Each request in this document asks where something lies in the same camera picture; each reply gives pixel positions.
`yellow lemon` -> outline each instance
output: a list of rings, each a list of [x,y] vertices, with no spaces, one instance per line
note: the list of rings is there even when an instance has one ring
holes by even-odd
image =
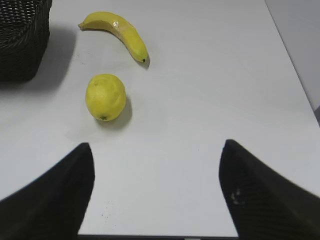
[[[125,86],[115,75],[96,75],[86,89],[85,102],[94,118],[111,121],[119,116],[126,105]]]

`black basket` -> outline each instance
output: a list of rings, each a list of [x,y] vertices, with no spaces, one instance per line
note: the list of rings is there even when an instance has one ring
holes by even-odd
[[[25,82],[47,48],[52,0],[0,0],[0,81]]]

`lemon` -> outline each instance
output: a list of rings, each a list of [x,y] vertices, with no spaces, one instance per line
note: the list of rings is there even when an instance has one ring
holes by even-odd
[[[85,102],[94,118],[111,121],[119,116],[126,105],[125,86],[115,75],[96,75],[88,84]]]

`yellow banana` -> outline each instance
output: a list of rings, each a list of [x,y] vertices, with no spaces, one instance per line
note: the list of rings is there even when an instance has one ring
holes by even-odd
[[[111,12],[97,11],[89,14],[78,26],[81,30],[106,30],[124,43],[135,60],[141,63],[147,60],[148,51],[144,41],[135,27],[121,16]]]

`wall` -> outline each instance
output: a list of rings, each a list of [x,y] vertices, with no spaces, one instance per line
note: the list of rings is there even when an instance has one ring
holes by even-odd
[[[319,121],[320,0],[265,2]]]

